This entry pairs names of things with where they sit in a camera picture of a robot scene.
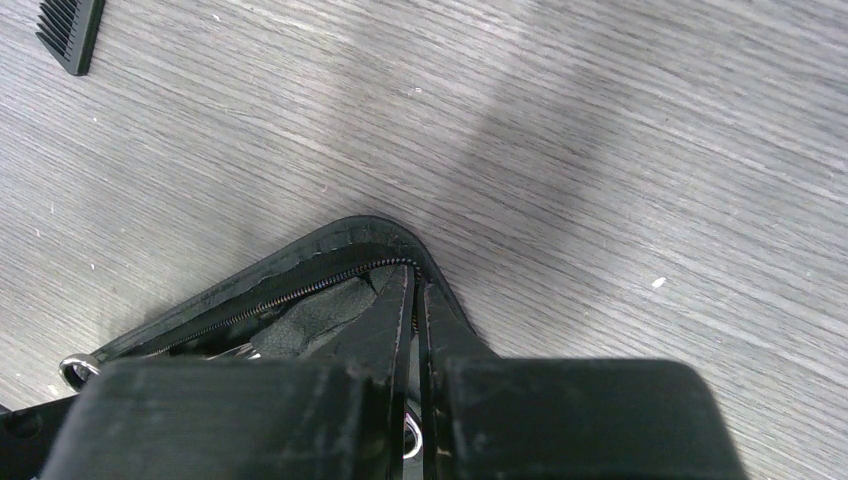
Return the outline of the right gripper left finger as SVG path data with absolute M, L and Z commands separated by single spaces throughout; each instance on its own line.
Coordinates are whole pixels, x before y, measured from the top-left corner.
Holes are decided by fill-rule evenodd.
M 414 273 L 311 357 L 123 360 L 74 401 L 45 479 L 398 479 Z

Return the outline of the silver scissors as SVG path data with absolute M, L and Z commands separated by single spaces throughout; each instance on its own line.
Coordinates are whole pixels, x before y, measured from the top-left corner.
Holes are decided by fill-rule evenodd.
M 404 416 L 404 449 L 403 460 L 414 459 L 423 450 L 424 438 L 420 420 L 411 411 Z
M 92 355 L 75 353 L 59 363 L 59 374 L 75 392 L 81 391 L 89 380 L 100 374 L 101 362 Z

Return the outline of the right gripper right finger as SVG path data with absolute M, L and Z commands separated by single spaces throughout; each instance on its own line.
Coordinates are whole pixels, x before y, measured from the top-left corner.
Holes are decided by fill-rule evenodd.
M 742 479 L 704 379 L 664 359 L 503 358 L 418 295 L 428 479 Z

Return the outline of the black zip tool case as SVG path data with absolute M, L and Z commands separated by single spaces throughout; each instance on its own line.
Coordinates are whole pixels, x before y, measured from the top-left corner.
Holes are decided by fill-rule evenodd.
M 100 374 L 67 399 L 1 417 L 1 475 L 41 473 L 81 392 L 115 362 L 311 357 L 368 308 L 397 268 L 414 273 L 406 410 L 422 420 L 418 295 L 435 285 L 475 333 L 422 241 L 398 223 L 353 216 L 321 227 L 89 355 Z

